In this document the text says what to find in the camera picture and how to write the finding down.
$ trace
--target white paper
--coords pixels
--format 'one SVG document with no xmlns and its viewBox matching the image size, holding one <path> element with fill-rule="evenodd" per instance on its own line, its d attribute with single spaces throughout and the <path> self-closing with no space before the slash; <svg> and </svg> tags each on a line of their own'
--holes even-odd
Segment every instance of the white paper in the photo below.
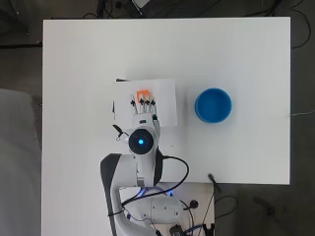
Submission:
<svg viewBox="0 0 315 236">
<path fill-rule="evenodd" d="M 138 90 L 149 90 L 157 103 L 157 118 L 161 127 L 177 126 L 176 96 L 174 80 L 150 80 L 116 82 L 114 96 L 114 122 L 120 128 L 132 128 L 132 107 L 130 95 L 133 94 L 139 111 Z"/>
</svg>

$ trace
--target blue cup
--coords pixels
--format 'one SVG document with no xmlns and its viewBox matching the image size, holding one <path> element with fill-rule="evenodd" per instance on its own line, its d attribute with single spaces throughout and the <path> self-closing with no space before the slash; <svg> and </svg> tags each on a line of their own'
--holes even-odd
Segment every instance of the blue cup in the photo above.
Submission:
<svg viewBox="0 0 315 236">
<path fill-rule="evenodd" d="M 196 99 L 195 112 L 206 123 L 219 123 L 225 120 L 232 110 L 232 100 L 220 88 L 204 90 Z"/>
</svg>

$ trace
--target white tabletop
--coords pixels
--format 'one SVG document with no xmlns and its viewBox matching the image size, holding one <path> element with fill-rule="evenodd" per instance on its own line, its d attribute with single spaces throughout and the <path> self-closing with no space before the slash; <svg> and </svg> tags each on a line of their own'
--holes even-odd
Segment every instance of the white tabletop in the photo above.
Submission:
<svg viewBox="0 0 315 236">
<path fill-rule="evenodd" d="M 111 127 L 117 78 L 176 80 L 181 121 L 161 129 L 159 147 L 189 163 L 188 181 L 208 182 L 211 172 L 222 183 L 288 184 L 289 28 L 289 18 L 45 21 L 43 232 L 103 235 L 99 163 L 128 151 Z M 193 111 L 212 87 L 233 100 L 216 125 Z M 168 160 L 162 180 L 184 170 Z"/>
</svg>

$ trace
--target wire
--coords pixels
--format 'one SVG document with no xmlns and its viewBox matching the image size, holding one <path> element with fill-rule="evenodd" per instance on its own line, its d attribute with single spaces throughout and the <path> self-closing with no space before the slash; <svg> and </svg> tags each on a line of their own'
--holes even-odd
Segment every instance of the wire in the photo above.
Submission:
<svg viewBox="0 0 315 236">
<path fill-rule="evenodd" d="M 97 15 L 94 13 L 86 13 L 85 15 L 82 16 L 82 18 L 85 18 L 87 16 L 93 16 L 93 17 L 97 18 Z"/>
<path fill-rule="evenodd" d="M 221 215 L 215 217 L 215 219 L 222 218 L 222 217 L 227 216 L 227 215 L 229 215 L 229 214 L 232 214 L 233 212 L 236 211 L 236 209 L 237 209 L 237 207 L 238 207 L 238 199 L 237 199 L 237 197 L 235 197 L 235 196 L 231 196 L 231 195 L 229 195 L 229 196 L 223 196 L 223 197 L 217 199 L 217 200 L 215 201 L 215 204 L 217 204 L 219 201 L 221 201 L 221 200 L 223 200 L 223 199 L 228 199 L 228 198 L 231 198 L 231 199 L 234 199 L 234 200 L 235 200 L 235 206 L 234 206 L 234 208 L 233 208 L 232 210 L 228 211 L 227 213 L 224 213 L 224 214 L 221 214 Z"/>
<path fill-rule="evenodd" d="M 162 8 L 159 12 L 157 12 L 155 15 L 153 15 L 151 18 L 155 18 L 157 17 L 159 14 L 161 14 L 163 11 L 165 11 L 167 8 L 175 5 L 176 3 L 171 2 L 170 4 L 168 4 L 166 7 Z"/>
<path fill-rule="evenodd" d="M 134 220 L 136 220 L 136 221 L 138 221 L 138 222 L 143 222 L 143 221 L 145 221 L 145 220 L 149 220 L 149 221 L 152 223 L 152 225 L 154 226 L 155 230 L 157 230 L 157 229 L 156 229 L 156 226 L 155 226 L 155 224 L 154 224 L 154 222 L 152 221 L 151 218 L 137 219 L 137 218 L 135 218 L 134 216 L 132 216 L 132 214 L 130 213 L 130 211 L 129 211 L 128 209 L 125 208 L 124 210 L 126 210 L 126 211 L 129 213 L 130 217 L 132 217 Z"/>
<path fill-rule="evenodd" d="M 120 213 L 122 213 L 122 212 L 125 211 L 125 210 L 126 210 L 125 208 L 122 208 L 121 210 L 119 210 L 119 211 L 116 212 L 116 213 L 110 213 L 110 214 L 108 215 L 108 217 L 114 216 L 114 215 L 116 215 L 116 214 L 120 214 Z"/>
<path fill-rule="evenodd" d="M 190 217 L 191 217 L 191 228 L 194 228 L 195 227 L 195 222 L 194 222 L 194 216 L 193 216 L 193 213 L 191 212 L 191 209 L 189 208 L 189 206 L 184 201 L 181 201 L 181 200 L 179 200 L 179 201 L 181 203 L 183 203 L 186 206 L 186 208 L 189 210 L 189 214 L 190 214 Z"/>
<path fill-rule="evenodd" d="M 268 8 L 268 9 L 266 9 L 266 10 L 263 10 L 263 11 L 259 11 L 259 12 L 247 14 L 247 15 L 245 15 L 245 16 L 243 16 L 243 17 L 255 17 L 255 16 L 261 15 L 261 14 L 263 14 L 263 13 L 267 13 L 269 10 L 270 10 L 270 8 Z"/>
<path fill-rule="evenodd" d="M 11 0 L 8 0 L 8 3 L 10 5 L 10 8 L 11 8 L 12 12 L 14 13 L 15 18 L 17 19 L 18 18 L 18 14 L 17 14 L 17 12 L 16 12 L 16 10 L 15 10 Z"/>
<path fill-rule="evenodd" d="M 194 230 L 196 230 L 196 229 L 199 229 L 199 228 L 202 228 L 203 227 L 203 225 L 202 224 L 199 224 L 199 225 L 196 225 L 196 226 L 194 226 L 194 227 L 191 227 L 191 228 L 189 228 L 189 229 L 187 229 L 187 230 L 185 230 L 185 234 L 187 234 L 187 233 L 189 233 L 189 232 L 194 232 Z"/>
<path fill-rule="evenodd" d="M 206 210 L 206 213 L 205 213 L 205 216 L 204 216 L 202 225 L 205 223 L 205 220 L 206 220 L 206 217 L 207 217 L 207 214 L 208 214 L 208 211 L 209 211 L 210 204 L 211 204 L 211 202 L 213 201 L 214 194 L 215 194 L 215 191 L 212 193 L 211 198 L 210 198 L 210 200 L 209 200 L 209 203 L 208 203 L 208 206 L 207 206 L 207 210 Z"/>
<path fill-rule="evenodd" d="M 176 184 L 174 187 L 172 187 L 172 188 L 170 188 L 170 189 L 167 189 L 167 190 L 164 190 L 164 191 L 160 191 L 160 192 L 157 192 L 157 193 L 153 193 L 153 194 L 149 194 L 149 195 L 145 195 L 145 196 L 141 196 L 141 197 L 138 197 L 138 198 L 126 200 L 125 202 L 122 203 L 122 206 L 123 206 L 123 207 L 125 207 L 127 204 L 130 204 L 130 203 L 135 202 L 135 201 L 137 201 L 137 200 L 141 200 L 141 199 L 149 198 L 149 197 L 152 197 L 152 196 L 157 196 L 157 195 L 165 194 L 165 193 L 167 193 L 167 192 L 169 192 L 169 191 L 171 191 L 171 190 L 176 189 L 178 186 L 180 186 L 180 185 L 186 180 L 186 178 L 187 178 L 187 176 L 188 176 L 188 174 L 189 174 L 189 165 L 187 164 L 186 161 L 184 161 L 184 160 L 182 160 L 182 159 L 180 159 L 180 158 L 178 158 L 178 157 L 168 156 L 168 155 L 165 155 L 165 156 L 163 157 L 163 159 L 175 159 L 175 160 L 178 160 L 178 161 L 184 163 L 184 164 L 186 165 L 186 169 L 187 169 L 187 170 L 186 170 L 186 174 L 185 174 L 185 176 L 183 177 L 183 179 L 182 179 L 180 182 L 178 182 L 178 184 Z"/>
<path fill-rule="evenodd" d="M 296 8 L 296 7 L 299 6 L 302 2 L 304 2 L 304 0 L 301 0 L 301 1 L 299 1 L 298 3 L 296 3 L 293 7 L 291 7 L 291 9 L 292 9 L 292 8 Z"/>
<path fill-rule="evenodd" d="M 277 7 L 282 3 L 282 1 L 283 0 L 275 0 L 272 7 L 265 14 L 265 17 L 269 17 L 270 15 L 273 15 L 275 13 Z"/>
<path fill-rule="evenodd" d="M 298 45 L 298 46 L 293 46 L 293 47 L 291 47 L 291 49 L 296 49 L 296 48 L 300 48 L 300 47 L 304 46 L 304 45 L 309 41 L 309 39 L 311 38 L 311 34 L 312 34 L 312 27 L 311 27 L 311 25 L 310 25 L 310 23 L 309 23 L 309 21 L 308 21 L 306 15 L 305 15 L 304 13 L 302 13 L 302 12 L 300 12 L 300 11 L 298 11 L 298 10 L 295 10 L 295 9 L 293 9 L 293 8 L 291 8 L 291 11 L 292 11 L 292 12 L 296 12 L 296 13 L 302 15 L 303 18 L 304 18 L 305 21 L 306 21 L 307 26 L 308 26 L 308 36 L 307 36 L 306 40 L 305 40 L 303 43 L 301 43 L 300 45 Z"/>
<path fill-rule="evenodd" d="M 309 112 L 301 112 L 301 113 L 295 113 L 295 114 L 291 114 L 290 116 L 300 116 L 300 115 L 310 115 L 315 113 L 315 110 L 309 111 Z"/>
<path fill-rule="evenodd" d="M 198 13 L 196 16 L 194 16 L 193 18 L 197 18 L 200 17 L 201 15 L 203 15 L 204 13 L 208 12 L 209 10 L 211 10 L 212 8 L 214 8 L 221 0 L 218 0 L 217 2 L 215 2 L 214 4 L 212 4 L 210 7 L 206 8 L 205 10 L 203 10 L 202 12 Z"/>
<path fill-rule="evenodd" d="M 20 48 L 35 48 L 42 47 L 42 42 L 33 44 L 14 44 L 14 45 L 0 45 L 0 49 L 20 49 Z"/>
</svg>

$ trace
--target orange object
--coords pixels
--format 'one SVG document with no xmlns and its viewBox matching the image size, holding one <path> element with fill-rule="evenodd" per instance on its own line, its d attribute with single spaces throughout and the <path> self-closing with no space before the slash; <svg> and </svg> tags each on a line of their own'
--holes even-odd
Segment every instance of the orange object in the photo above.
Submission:
<svg viewBox="0 0 315 236">
<path fill-rule="evenodd" d="M 140 95 L 141 94 L 144 96 L 144 99 L 145 99 L 147 95 L 150 95 L 150 91 L 149 90 L 139 90 L 139 91 L 137 91 L 137 99 L 138 99 L 139 103 L 140 103 Z"/>
</svg>

